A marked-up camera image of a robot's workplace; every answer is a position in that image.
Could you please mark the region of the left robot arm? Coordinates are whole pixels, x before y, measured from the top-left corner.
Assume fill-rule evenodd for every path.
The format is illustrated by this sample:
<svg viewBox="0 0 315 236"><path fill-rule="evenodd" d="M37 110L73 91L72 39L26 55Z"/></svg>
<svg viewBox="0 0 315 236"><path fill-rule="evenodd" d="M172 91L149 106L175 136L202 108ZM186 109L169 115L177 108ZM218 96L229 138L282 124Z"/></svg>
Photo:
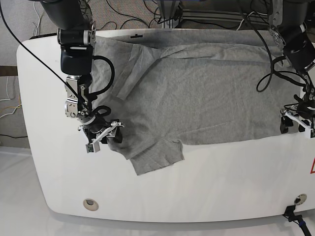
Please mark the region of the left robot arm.
<svg viewBox="0 0 315 236"><path fill-rule="evenodd" d="M315 48L307 35L306 20L310 0L272 0L268 10L269 32L275 44L303 80L296 85L302 88L303 97L294 96L295 104L286 105L282 111L281 133L297 122L299 132L308 138L315 136L315 87L309 71L315 66Z"/></svg>

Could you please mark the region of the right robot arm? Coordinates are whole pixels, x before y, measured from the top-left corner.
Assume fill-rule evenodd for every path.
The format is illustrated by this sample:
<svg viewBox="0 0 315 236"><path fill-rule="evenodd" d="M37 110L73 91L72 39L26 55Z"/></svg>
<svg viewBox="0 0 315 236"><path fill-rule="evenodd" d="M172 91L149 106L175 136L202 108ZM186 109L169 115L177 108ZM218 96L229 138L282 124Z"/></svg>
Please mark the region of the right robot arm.
<svg viewBox="0 0 315 236"><path fill-rule="evenodd" d="M65 114L78 119L81 130L88 139L88 146L108 140L121 143L122 124L114 119L106 121L111 109L105 105L93 108L92 102L110 89L115 78L113 63L104 56L94 55L95 22L85 0L42 0L41 5L50 20L58 27L57 40L61 47L61 71L67 75ZM106 62L111 71L108 84L101 90L89 92L92 84L92 63Z"/></svg>

